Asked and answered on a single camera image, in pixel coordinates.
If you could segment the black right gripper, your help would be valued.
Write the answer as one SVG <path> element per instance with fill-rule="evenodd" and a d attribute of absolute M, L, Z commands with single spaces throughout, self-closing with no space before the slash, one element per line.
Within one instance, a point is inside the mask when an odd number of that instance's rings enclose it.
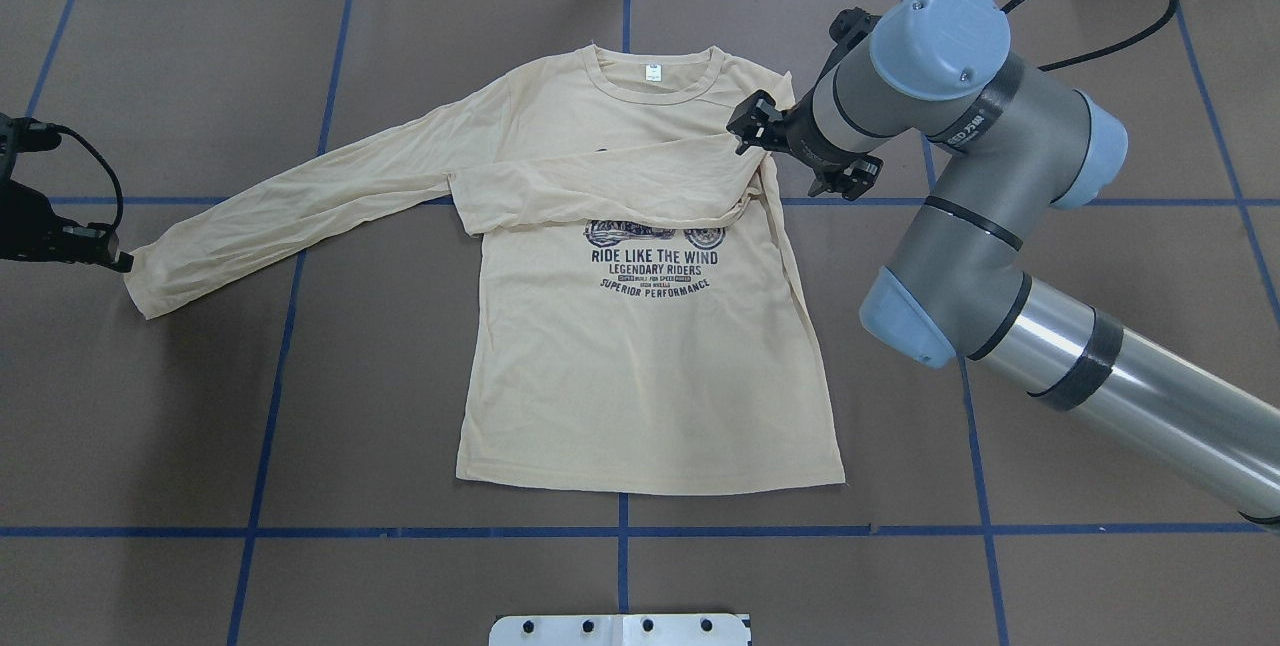
<path fill-rule="evenodd" d="M 874 155 L 832 145 L 819 130 L 810 96 L 782 113 L 771 93 L 751 93 L 733 109 L 726 130 L 737 141 L 736 157 L 749 148 L 782 151 L 813 169 L 810 198 L 833 192 L 842 200 L 859 200 L 873 189 L 884 166 Z"/>

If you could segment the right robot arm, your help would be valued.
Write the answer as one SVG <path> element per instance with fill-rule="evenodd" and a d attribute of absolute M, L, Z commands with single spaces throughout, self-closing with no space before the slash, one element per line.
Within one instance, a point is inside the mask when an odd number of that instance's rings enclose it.
<path fill-rule="evenodd" d="M 901 0 L 841 12 L 808 93 L 759 90 L 727 130 L 810 168 L 812 194 L 859 200 L 876 148 L 906 130 L 950 155 L 859 310 L 863 327 L 938 368 L 970 359 L 1120 444 L 1175 469 L 1251 524 L 1277 531 L 1275 406 L 1225 382 L 1016 267 L 1048 209 L 1111 184 L 1125 127 L 1087 93 L 1014 52 L 996 0 Z"/>

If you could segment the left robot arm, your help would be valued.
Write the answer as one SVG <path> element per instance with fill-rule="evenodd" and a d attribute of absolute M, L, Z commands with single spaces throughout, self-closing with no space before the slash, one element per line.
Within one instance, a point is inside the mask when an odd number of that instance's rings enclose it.
<path fill-rule="evenodd" d="M 111 180 L 115 216 L 111 223 L 82 223 L 55 214 L 40 191 L 19 184 L 13 171 L 19 154 L 59 148 L 73 137 Z M 1 116 L 1 258 L 27 264 L 87 264 L 114 272 L 132 272 L 134 258 L 119 248 L 118 226 L 124 216 L 122 182 L 97 148 L 67 125 L 22 116 Z"/>

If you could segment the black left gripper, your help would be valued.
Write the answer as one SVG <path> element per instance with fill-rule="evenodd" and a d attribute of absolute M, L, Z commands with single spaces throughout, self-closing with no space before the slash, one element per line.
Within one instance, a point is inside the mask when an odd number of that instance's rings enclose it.
<path fill-rule="evenodd" d="M 132 272 L 134 258 L 119 251 L 116 228 L 109 223 L 70 223 L 55 214 L 38 191 L 6 180 L 1 185 L 1 258 L 18 262 L 84 264 L 113 272 Z"/>

